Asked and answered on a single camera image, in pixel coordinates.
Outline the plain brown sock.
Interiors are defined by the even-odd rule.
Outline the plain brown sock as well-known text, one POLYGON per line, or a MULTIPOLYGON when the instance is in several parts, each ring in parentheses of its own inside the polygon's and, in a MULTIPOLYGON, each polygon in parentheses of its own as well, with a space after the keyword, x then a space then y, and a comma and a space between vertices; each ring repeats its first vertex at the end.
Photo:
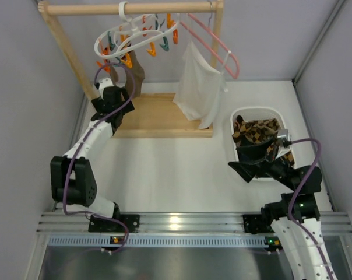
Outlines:
POLYGON ((132 61, 132 68, 130 70, 134 77, 134 80, 132 80, 131 76, 126 72, 125 89, 128 94, 131 94, 134 89, 135 93, 133 98, 135 99, 141 95, 142 83, 145 79, 145 71, 140 65, 134 51, 130 51, 129 56, 132 61))

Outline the white round clip hanger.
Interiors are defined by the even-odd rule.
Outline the white round clip hanger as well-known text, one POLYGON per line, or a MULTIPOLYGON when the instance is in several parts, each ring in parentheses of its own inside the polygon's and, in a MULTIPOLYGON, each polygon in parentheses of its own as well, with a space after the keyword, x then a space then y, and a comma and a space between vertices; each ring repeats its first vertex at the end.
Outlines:
POLYGON ((135 60, 131 53, 138 48, 146 47, 146 51, 152 57, 157 56, 156 42, 162 41, 159 46, 164 51, 170 49, 168 37, 172 37, 174 44, 178 44, 178 26, 181 23, 181 15, 176 13, 166 14, 166 18, 159 19, 155 13, 143 14, 131 17, 125 14, 124 8, 127 1, 119 3, 119 16, 122 23, 102 33, 94 44, 94 52, 99 60, 96 64, 110 73, 107 65, 112 59, 118 63, 132 68, 135 60))

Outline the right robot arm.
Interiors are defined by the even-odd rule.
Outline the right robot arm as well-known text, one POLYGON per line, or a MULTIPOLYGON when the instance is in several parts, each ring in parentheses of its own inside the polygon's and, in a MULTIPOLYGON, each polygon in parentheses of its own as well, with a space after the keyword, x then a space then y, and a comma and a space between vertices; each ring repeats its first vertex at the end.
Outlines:
POLYGON ((290 193, 281 195, 280 201, 265 204, 259 214, 245 214, 245 232, 274 233, 279 244, 268 241, 269 251, 284 251, 294 279, 336 279, 315 199, 315 193, 321 191, 320 169, 315 165, 295 169, 283 159, 229 162, 228 165, 247 183, 256 176, 264 176, 290 189, 290 193))

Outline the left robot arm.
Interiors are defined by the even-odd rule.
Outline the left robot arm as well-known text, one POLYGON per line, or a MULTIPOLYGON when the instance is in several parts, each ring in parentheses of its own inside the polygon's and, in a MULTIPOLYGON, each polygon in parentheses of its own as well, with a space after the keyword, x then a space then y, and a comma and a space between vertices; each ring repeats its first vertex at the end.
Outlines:
POLYGON ((118 138, 93 121, 53 158, 55 200, 68 214, 115 219, 126 212, 252 212, 277 197, 274 183, 246 183, 217 138, 118 138))

